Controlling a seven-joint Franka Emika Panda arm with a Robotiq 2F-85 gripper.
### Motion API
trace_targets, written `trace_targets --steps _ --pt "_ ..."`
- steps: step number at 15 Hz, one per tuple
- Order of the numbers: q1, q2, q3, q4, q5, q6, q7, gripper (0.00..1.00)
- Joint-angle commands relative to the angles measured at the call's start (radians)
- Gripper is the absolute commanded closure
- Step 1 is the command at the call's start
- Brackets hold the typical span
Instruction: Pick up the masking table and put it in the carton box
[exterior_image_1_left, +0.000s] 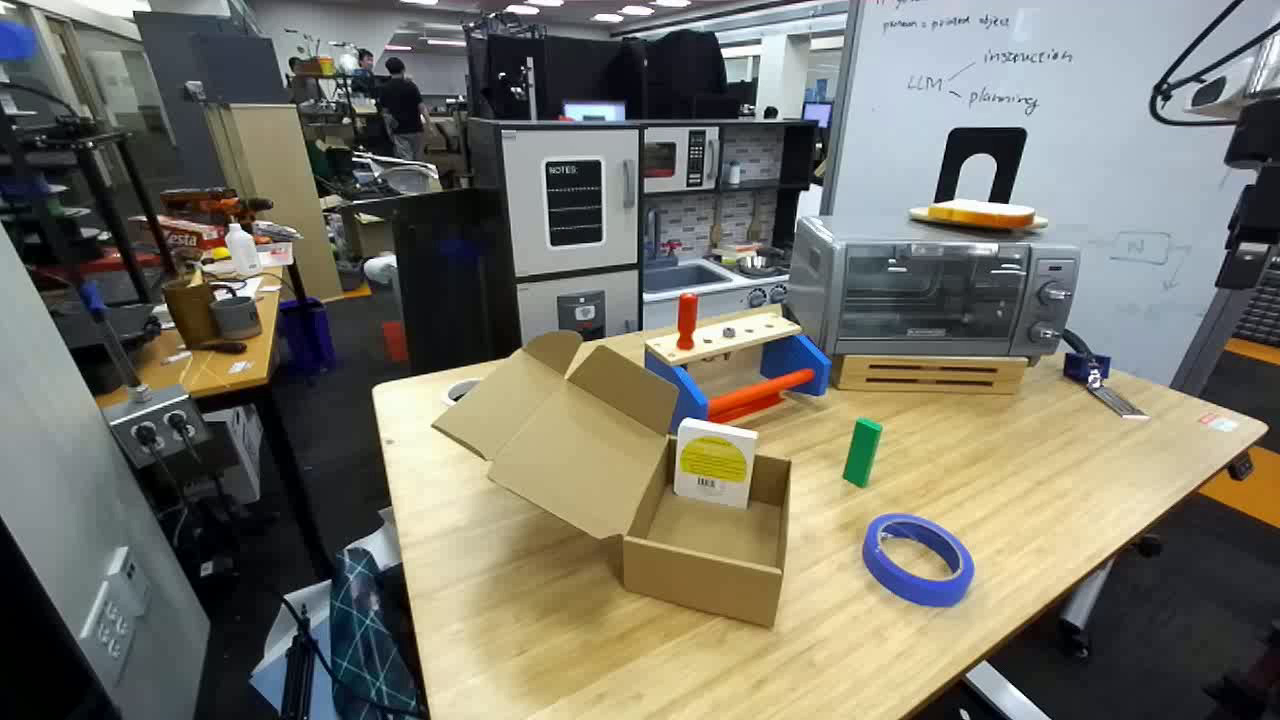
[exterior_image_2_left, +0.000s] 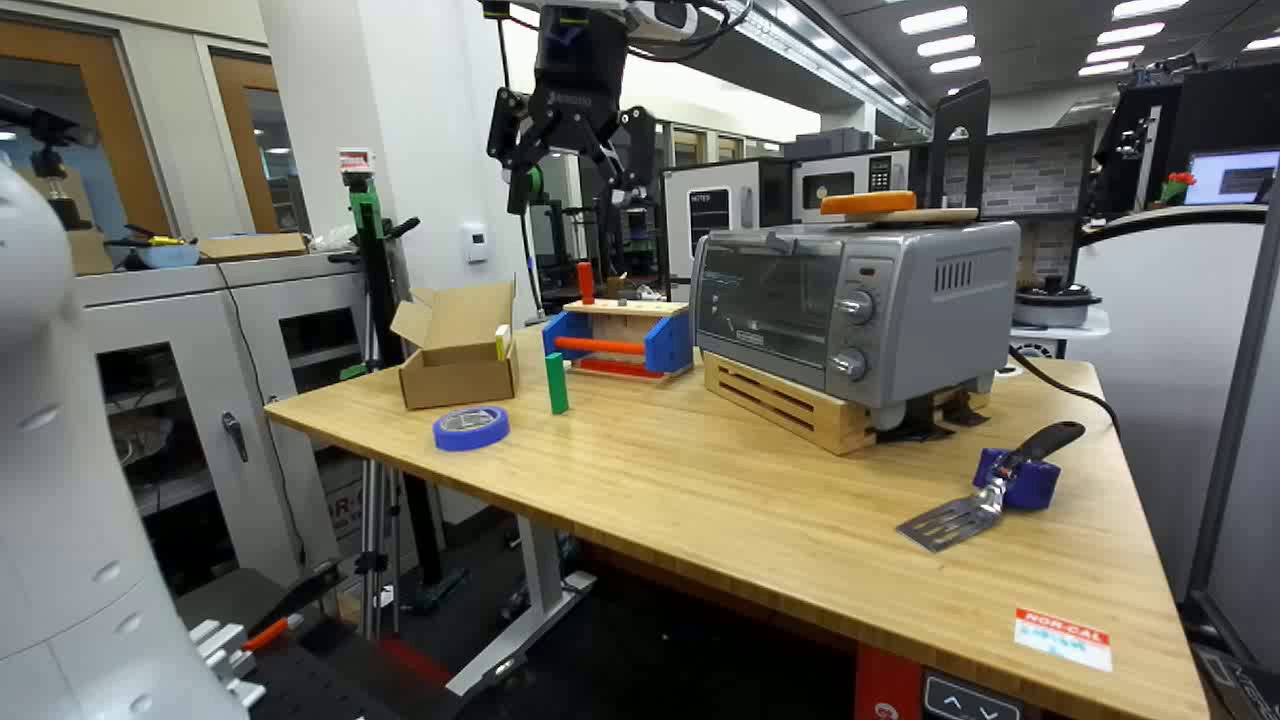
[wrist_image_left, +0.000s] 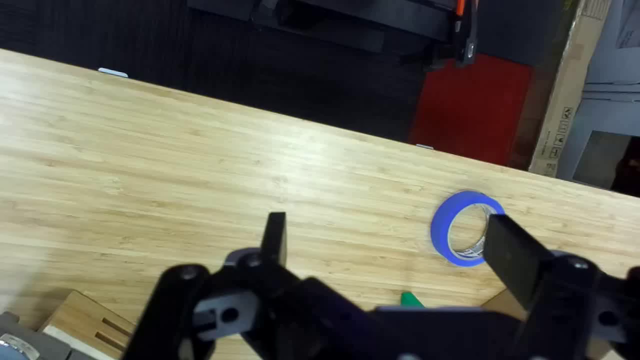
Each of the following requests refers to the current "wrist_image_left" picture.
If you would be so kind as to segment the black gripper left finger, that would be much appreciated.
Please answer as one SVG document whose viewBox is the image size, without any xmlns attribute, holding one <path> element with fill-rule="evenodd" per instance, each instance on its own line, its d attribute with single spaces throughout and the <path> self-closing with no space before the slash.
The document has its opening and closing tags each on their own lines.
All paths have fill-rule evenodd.
<svg viewBox="0 0 640 360">
<path fill-rule="evenodd" d="M 261 255 L 277 264 L 286 264 L 286 214 L 271 213 L 261 243 Z"/>
</svg>

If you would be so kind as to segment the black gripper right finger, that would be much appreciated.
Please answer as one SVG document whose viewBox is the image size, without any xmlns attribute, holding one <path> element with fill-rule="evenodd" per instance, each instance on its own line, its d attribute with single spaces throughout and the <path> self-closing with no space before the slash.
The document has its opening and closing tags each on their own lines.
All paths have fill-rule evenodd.
<svg viewBox="0 0 640 360">
<path fill-rule="evenodd" d="M 491 217 L 482 255 L 520 306 L 531 308 L 543 266 L 554 255 L 506 214 Z"/>
</svg>

